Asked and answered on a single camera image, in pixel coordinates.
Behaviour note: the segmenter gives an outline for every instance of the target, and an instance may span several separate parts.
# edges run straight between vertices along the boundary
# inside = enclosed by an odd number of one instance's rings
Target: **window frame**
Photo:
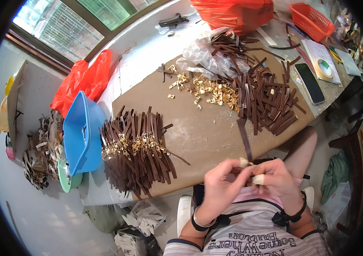
[[[143,17],[147,13],[154,9],[166,4],[172,0],[158,0],[152,4],[149,4],[146,8],[130,15],[125,21],[117,26],[112,31],[103,24],[97,17],[95,17],[90,11],[82,6],[77,0],[60,0],[66,6],[72,9],[76,14],[83,18],[93,28],[95,28],[104,37],[99,41],[95,47],[86,55],[84,60],[90,62],[117,34],[122,32],[130,24]],[[66,70],[70,72],[73,62],[67,59],[50,46],[46,45],[33,35],[26,32],[24,29],[11,22],[6,39],[17,47],[21,48],[28,54],[34,55],[36,58],[44,62],[45,64],[55,68],[56,70],[66,73]]]

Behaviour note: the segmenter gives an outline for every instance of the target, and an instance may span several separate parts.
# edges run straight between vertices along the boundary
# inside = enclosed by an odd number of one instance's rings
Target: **blue plastic basin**
[[[102,162],[98,127],[102,127],[104,120],[102,108],[80,91],[63,121],[63,140],[71,176],[95,171]]]

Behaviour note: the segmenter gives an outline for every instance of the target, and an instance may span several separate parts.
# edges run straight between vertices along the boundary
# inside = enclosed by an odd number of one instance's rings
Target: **wrist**
[[[296,191],[291,191],[280,197],[280,200],[283,204],[284,211],[288,216],[296,215],[303,207],[303,198],[298,188]]]
[[[210,224],[216,217],[211,214],[211,210],[204,204],[195,212],[197,221],[202,225]]]

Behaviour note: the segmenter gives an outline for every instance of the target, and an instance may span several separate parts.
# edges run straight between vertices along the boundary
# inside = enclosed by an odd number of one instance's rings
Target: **black wristband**
[[[194,214],[193,216],[191,216],[191,224],[193,224],[193,227],[197,230],[197,231],[206,231],[209,227],[202,227],[199,226],[195,221],[194,221]]]
[[[288,216],[284,211],[282,211],[281,213],[277,212],[274,215],[274,217],[272,217],[272,221],[275,224],[277,224],[281,227],[285,227],[289,221],[291,221],[292,223],[296,223],[297,221],[299,221],[301,219],[301,214],[304,212],[304,210],[307,206],[307,195],[303,191],[301,191],[301,193],[304,195],[304,199],[303,199],[304,204],[303,204],[301,210],[294,216]]]

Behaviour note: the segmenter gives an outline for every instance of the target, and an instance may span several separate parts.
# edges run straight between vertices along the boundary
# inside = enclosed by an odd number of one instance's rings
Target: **phone screen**
[[[299,75],[307,88],[311,100],[314,104],[318,104],[325,101],[324,95],[322,94],[321,88],[319,87],[317,80],[309,69],[308,65],[305,63],[296,64]]]

